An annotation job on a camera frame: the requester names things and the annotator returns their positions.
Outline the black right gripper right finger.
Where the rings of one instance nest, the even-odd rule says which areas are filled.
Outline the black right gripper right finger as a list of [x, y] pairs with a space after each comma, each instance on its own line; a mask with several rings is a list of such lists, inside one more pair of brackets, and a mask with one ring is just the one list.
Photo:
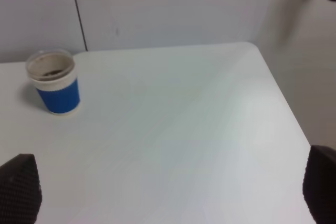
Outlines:
[[335, 150], [310, 148], [302, 193], [316, 223], [335, 223]]

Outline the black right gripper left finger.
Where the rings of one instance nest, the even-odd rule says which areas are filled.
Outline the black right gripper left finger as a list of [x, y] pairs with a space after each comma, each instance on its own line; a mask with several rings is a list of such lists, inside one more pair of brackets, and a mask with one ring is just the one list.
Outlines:
[[1, 223], [35, 223], [43, 197], [33, 154], [1, 166]]

